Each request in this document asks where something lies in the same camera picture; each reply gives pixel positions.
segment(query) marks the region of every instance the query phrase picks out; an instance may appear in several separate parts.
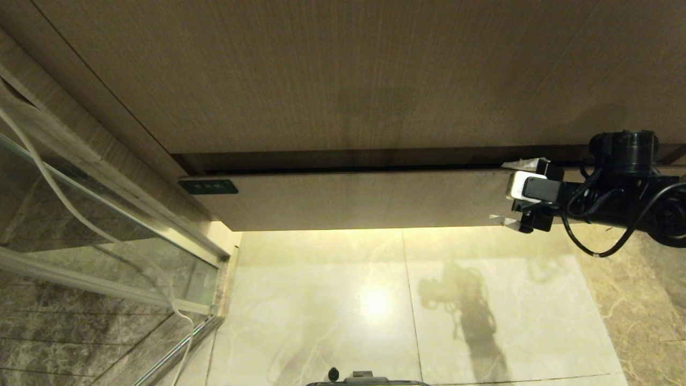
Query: tile grout line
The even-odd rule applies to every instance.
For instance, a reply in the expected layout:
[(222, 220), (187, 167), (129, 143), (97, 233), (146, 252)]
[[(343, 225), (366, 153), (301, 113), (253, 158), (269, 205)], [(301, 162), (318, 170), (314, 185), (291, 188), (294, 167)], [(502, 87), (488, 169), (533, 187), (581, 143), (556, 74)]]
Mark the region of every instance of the tile grout line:
[(414, 318), (414, 302), (412, 300), (412, 287), (410, 286), (410, 268), (407, 266), (407, 249), (405, 248), (405, 231), (400, 229), (400, 239), (403, 243), (403, 259), (405, 260), (405, 275), (407, 276), (407, 292), (410, 294), (410, 310), (412, 310), (412, 327), (414, 327), (414, 342), (417, 347), (417, 361), (419, 363), (420, 381), (424, 382), (424, 371), (422, 370), (422, 357), (419, 353), (419, 336), (417, 335), (417, 322)]
[(210, 351), (210, 358), (209, 361), (207, 361), (207, 372), (205, 373), (205, 386), (210, 381), (210, 370), (212, 368), (212, 359), (214, 358), (214, 347), (217, 344), (217, 329), (214, 330), (213, 336), (212, 336), (212, 350)]

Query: marble wall tile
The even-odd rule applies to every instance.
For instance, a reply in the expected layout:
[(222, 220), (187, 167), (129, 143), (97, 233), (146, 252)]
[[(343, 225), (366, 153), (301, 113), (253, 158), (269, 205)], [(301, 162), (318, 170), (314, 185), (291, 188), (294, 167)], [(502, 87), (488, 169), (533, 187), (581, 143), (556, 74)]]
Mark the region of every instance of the marble wall tile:
[(0, 283), (0, 307), (4, 310), (37, 310), (42, 288)]
[(47, 343), (0, 339), (0, 368), (97, 376), (121, 358), (131, 345)]
[(166, 318), (167, 315), (45, 314), (7, 311), (0, 317), (0, 337), (133, 345)]
[(95, 377), (72, 376), (62, 374), (44, 374), (20, 370), (0, 370), (0, 385), (59, 385), (59, 386), (88, 386)]
[(109, 297), (57, 284), (39, 286), (36, 310), (49, 313), (161, 314), (172, 311), (128, 299)]

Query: floor tile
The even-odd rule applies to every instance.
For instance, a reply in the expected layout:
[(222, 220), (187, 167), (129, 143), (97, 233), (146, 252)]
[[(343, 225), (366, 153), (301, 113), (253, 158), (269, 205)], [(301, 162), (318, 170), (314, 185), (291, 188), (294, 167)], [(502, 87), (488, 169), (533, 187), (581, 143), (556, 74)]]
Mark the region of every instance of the floor tile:
[(301, 386), (330, 367), (421, 377), (401, 232), (245, 233), (208, 385)]
[(563, 230), (403, 231), (423, 379), (494, 383), (621, 372)]
[(505, 383), (471, 383), (465, 385), (444, 386), (626, 386), (623, 374), (604, 374), (597, 376), (582, 376), (577, 378), (545, 379), (541, 381), (505, 382)]
[[(187, 363), (179, 376), (176, 386), (203, 386), (205, 384), (214, 341), (215, 332), (212, 332), (189, 354)], [(172, 386), (177, 370), (178, 365), (160, 379), (156, 386)]]

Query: black cable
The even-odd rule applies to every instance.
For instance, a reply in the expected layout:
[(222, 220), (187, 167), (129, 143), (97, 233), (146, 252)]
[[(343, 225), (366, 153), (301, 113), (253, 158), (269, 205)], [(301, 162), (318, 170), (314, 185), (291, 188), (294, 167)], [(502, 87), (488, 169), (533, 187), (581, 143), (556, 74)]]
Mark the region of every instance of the black cable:
[(602, 168), (596, 168), (593, 171), (593, 174), (591, 174), (591, 176), (589, 178), (587, 178), (586, 181), (584, 181), (584, 183), (581, 184), (581, 186), (579, 186), (574, 191), (574, 193), (571, 195), (571, 198), (569, 199), (569, 201), (567, 201), (567, 208), (566, 208), (567, 213), (569, 213), (575, 217), (582, 217), (582, 214), (575, 214), (574, 212), (571, 211), (571, 204), (574, 201), (576, 201), (576, 199), (579, 198), (579, 196), (584, 194), (584, 192), (586, 192), (589, 189), (589, 187), (591, 187), (591, 185), (593, 185), (600, 178), (601, 172), (602, 172)]
[(615, 245), (612, 246), (612, 248), (608, 249), (605, 252), (598, 253), (598, 252), (593, 252), (592, 250), (586, 248), (575, 236), (574, 233), (571, 231), (571, 227), (569, 226), (569, 219), (567, 218), (567, 213), (563, 210), (562, 212), (562, 223), (565, 225), (565, 230), (567, 231), (567, 234), (569, 235), (569, 238), (576, 244), (579, 249), (584, 251), (585, 253), (597, 257), (597, 258), (606, 258), (615, 252), (619, 251), (620, 248), (624, 246), (626, 241), (631, 237), (631, 234), (634, 233), (636, 228), (638, 228), (639, 223), (643, 219), (643, 217), (648, 213), (650, 208), (662, 197), (663, 194), (669, 192), (670, 190), (674, 188), (679, 188), (681, 186), (686, 186), (686, 182), (680, 182), (680, 183), (675, 183), (673, 185), (667, 186), (666, 188), (662, 189), (661, 191), (657, 192), (651, 199), (650, 201), (646, 204), (645, 207), (641, 210), (641, 212), (636, 216), (634, 219), (633, 223), (631, 224), (630, 227), (626, 228), (626, 231), (624, 234), (619, 238), (619, 240), (615, 243)]
[(582, 176), (584, 176), (584, 179), (588, 179), (590, 177), (589, 173), (586, 171), (586, 166), (583, 163), (579, 165), (579, 172)]
[(574, 217), (588, 217), (588, 216), (596, 213), (600, 209), (600, 207), (603, 206), (603, 204), (605, 204), (605, 202), (608, 199), (610, 199), (610, 197), (614, 196), (617, 193), (624, 193), (624, 189), (621, 189), (621, 188), (612, 189), (611, 191), (600, 196), (600, 198), (598, 198), (598, 200), (595, 200), (593, 205), (587, 211), (580, 213), (580, 214), (572, 213), (571, 215)]

